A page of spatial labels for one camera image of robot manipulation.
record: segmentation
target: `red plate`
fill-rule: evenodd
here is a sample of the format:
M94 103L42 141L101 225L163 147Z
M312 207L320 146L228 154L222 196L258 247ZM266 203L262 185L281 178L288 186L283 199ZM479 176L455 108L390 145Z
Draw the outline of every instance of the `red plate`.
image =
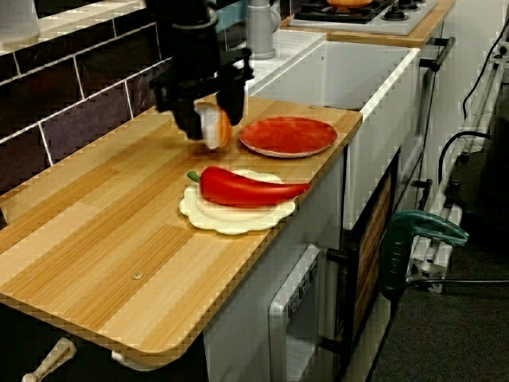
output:
M279 158L316 154L336 139L336 131L327 123L299 117L264 119L240 133L240 142L253 151Z

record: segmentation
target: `orange object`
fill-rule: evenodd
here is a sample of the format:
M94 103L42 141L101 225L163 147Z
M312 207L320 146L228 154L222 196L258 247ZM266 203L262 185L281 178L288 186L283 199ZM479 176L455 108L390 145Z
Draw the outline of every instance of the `orange object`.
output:
M204 143L211 150L225 147L231 138L231 124L226 111L209 102L196 105L196 112L201 118L201 129Z
M349 8L356 8L359 6L367 6L371 4L371 0L327 0L330 6L347 6Z
M264 119L244 127L240 142L261 154L280 158L316 154L337 139L327 123L299 117Z

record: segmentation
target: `white sink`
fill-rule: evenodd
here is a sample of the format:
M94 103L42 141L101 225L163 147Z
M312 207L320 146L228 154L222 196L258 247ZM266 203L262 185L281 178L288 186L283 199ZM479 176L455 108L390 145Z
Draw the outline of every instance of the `white sink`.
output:
M415 129L420 49L331 42L322 33L285 30L275 40L278 57L252 61L258 77L247 84L250 96L363 113L348 147L343 224L353 229Z

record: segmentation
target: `wooden countertop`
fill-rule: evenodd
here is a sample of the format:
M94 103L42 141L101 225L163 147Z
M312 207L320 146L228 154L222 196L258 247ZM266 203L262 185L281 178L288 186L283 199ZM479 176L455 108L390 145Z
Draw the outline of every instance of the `wooden countertop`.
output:
M394 34L344 32L340 30L326 30L318 28L305 28L289 26L290 18L282 23L282 29L303 30L308 32L326 33L328 41L356 42L360 44L402 46L407 48L422 48L431 37L431 33L444 20L447 13L453 8L456 0L438 0L438 4L431 12L415 27L408 36Z
M178 211L186 173L215 165L313 185L362 121L259 98L245 110L216 152L186 139L169 114L148 111L0 197L0 302L144 364L180 357L292 219L238 236L194 228ZM242 127L279 115L330 123L338 139L300 159L239 143Z

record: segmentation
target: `scalloped plate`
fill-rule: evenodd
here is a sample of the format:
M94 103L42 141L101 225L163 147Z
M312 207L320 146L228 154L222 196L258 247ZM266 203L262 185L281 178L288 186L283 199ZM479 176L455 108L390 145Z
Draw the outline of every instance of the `scalloped plate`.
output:
M233 172L257 181L282 183L279 177L271 173L256 173L250 170ZM258 209L239 209L218 205L206 201L201 196L198 185L192 184L185 189L184 199L178 208L197 228L214 229L226 235L239 235L248 231L262 231L274 227L282 218L291 215L295 211L296 205L293 200Z

